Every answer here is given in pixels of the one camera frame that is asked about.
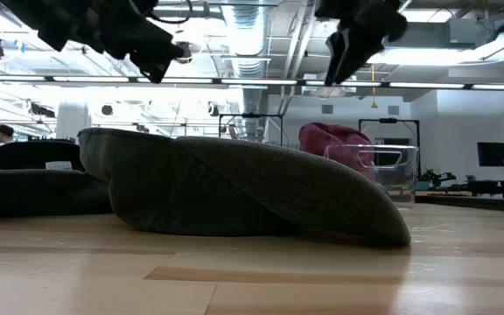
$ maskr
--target pink bean bag chair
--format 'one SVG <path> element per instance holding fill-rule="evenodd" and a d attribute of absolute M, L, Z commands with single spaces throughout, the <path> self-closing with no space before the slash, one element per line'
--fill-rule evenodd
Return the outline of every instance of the pink bean bag chair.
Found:
<path fill-rule="evenodd" d="M 369 148 L 347 147 L 346 144 L 371 144 L 365 134 L 357 129 L 327 125 L 321 122 L 311 122 L 301 127 L 298 132 L 300 150 L 321 157 L 330 158 L 375 182 L 373 173 L 373 153 L 367 153 Z"/>

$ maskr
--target person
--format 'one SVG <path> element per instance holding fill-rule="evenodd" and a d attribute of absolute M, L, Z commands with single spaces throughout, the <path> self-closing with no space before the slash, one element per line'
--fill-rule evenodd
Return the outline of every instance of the person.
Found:
<path fill-rule="evenodd" d="M 0 142 L 8 144 L 13 142 L 13 134 L 15 130 L 5 124 L 0 124 Z"/>

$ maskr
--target ceiling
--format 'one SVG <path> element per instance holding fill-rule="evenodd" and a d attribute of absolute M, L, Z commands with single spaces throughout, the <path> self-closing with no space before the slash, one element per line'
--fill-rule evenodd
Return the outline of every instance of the ceiling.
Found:
<path fill-rule="evenodd" d="M 238 3 L 238 0 L 226 0 L 223 3 Z M 325 45 L 326 38 L 335 30 L 336 22 L 312 22 L 311 31 L 308 30 L 310 8 L 305 9 L 306 18 L 298 24 L 298 12 L 301 6 L 305 7 L 305 0 L 264 1 L 268 4 L 278 3 L 278 6 L 269 7 L 269 23 L 267 25 L 268 47 L 264 55 L 257 56 L 267 63 L 265 76 L 268 78 L 282 78 L 292 76 L 284 73 L 285 62 L 289 57 L 290 46 L 293 42 L 293 33 L 298 32 L 298 41 L 295 52 L 291 53 L 292 67 L 296 68 L 296 76 L 305 74 L 323 74 L 329 62 L 329 51 Z M 209 1 L 211 12 L 220 11 Z M 202 4 L 194 3 L 195 15 L 200 16 Z M 172 7 L 157 7 L 158 12 Z M 504 1 L 448 1 L 448 0 L 414 0 L 402 13 L 410 22 L 419 22 L 420 25 L 443 24 L 451 18 L 476 18 L 495 17 L 504 12 Z M 193 53 L 192 63 L 181 65 L 172 62 L 167 73 L 171 77 L 230 77 L 234 75 L 232 61 L 234 56 L 229 51 L 228 27 L 224 20 L 218 18 L 193 17 L 188 22 L 180 25 L 159 24 L 159 26 L 174 35 L 175 41 L 188 41 L 191 43 Z M 480 36 L 490 36 L 491 32 L 483 27 Z M 83 51 L 83 46 L 69 42 L 62 52 L 55 52 L 37 37 L 37 33 L 28 26 L 20 23 L 18 19 L 0 7 L 0 39 L 3 39 L 5 56 L 0 60 L 0 74 L 31 74 L 31 75 L 111 75 L 111 76 L 138 76 L 138 69 L 129 61 L 116 60 L 107 54 L 100 55 L 90 49 Z M 304 52 L 300 47 L 303 42 Z M 435 59 L 437 63 L 442 60 L 446 51 L 433 55 L 431 51 L 421 51 L 416 57 Z M 416 57 L 410 58 L 411 65 L 389 64 L 385 59 L 374 59 L 374 67 L 361 69 L 357 80 L 376 81 L 471 81 L 471 82 L 499 82 L 504 83 L 504 64 L 492 63 L 488 65 L 465 66 L 422 66 L 425 62 L 414 62 Z M 388 89 L 379 91 L 379 95 L 400 95 L 406 100 L 419 96 L 424 91 Z M 355 96 L 364 97 L 372 94 L 370 88 L 358 88 Z M 0 83 L 0 120 L 37 120 L 25 113 L 25 104 L 38 102 L 57 110 L 60 100 L 71 97 L 83 97 L 90 100 L 95 106 L 96 122 L 120 123 L 121 120 L 143 119 L 150 121 L 165 121 L 170 123 L 194 121 L 205 126 L 206 123 L 217 123 L 207 113 L 211 102 L 220 104 L 220 109 L 225 112 L 239 112 L 238 93 L 234 89 L 214 90 L 188 90 L 184 93 L 180 89 L 174 92 L 162 87 L 34 87 L 23 85 L 10 85 Z M 104 104 L 123 104 L 127 111 L 116 112 L 117 116 L 99 115 L 99 108 Z M 49 132 L 52 125 L 25 125 L 24 132 L 38 133 Z M 206 134 L 214 130 L 199 131 Z M 187 134 L 187 129 L 162 128 L 159 133 L 171 135 Z"/>

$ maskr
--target wooden surface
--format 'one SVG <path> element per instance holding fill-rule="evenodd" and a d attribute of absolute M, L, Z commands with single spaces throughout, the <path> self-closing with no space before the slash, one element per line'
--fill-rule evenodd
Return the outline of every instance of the wooden surface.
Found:
<path fill-rule="evenodd" d="M 504 213 L 418 205 L 403 249 L 0 220 L 0 315 L 504 314 Z"/>

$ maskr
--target white wall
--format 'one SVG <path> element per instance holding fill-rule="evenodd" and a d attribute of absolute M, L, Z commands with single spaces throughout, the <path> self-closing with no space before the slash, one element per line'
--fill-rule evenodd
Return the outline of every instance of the white wall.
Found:
<path fill-rule="evenodd" d="M 433 91 L 411 103 L 413 119 L 421 120 L 422 168 L 504 179 L 496 167 L 479 167 L 477 142 L 504 143 L 504 92 Z"/>
<path fill-rule="evenodd" d="M 400 106 L 400 115 L 394 116 L 398 119 L 410 119 L 410 104 L 403 101 L 398 96 L 376 97 L 378 108 L 371 108 L 373 98 L 366 97 L 359 100 L 356 97 L 333 97 L 329 99 L 320 99 L 317 96 L 294 96 L 290 102 L 289 108 L 283 119 L 283 130 L 289 138 L 291 146 L 298 145 L 298 131 L 307 123 L 327 123 L 338 124 L 351 128 L 358 128 L 359 119 L 378 119 L 387 118 L 388 105 Z M 280 98 L 278 95 L 269 96 L 269 112 L 275 114 L 279 107 Z M 332 104 L 333 114 L 322 114 L 321 105 Z M 379 124 L 363 123 L 365 133 L 374 141 L 375 137 L 398 137 L 413 138 L 413 133 L 401 124 Z M 279 141 L 279 130 L 274 126 L 268 125 L 267 138 L 269 141 Z"/>

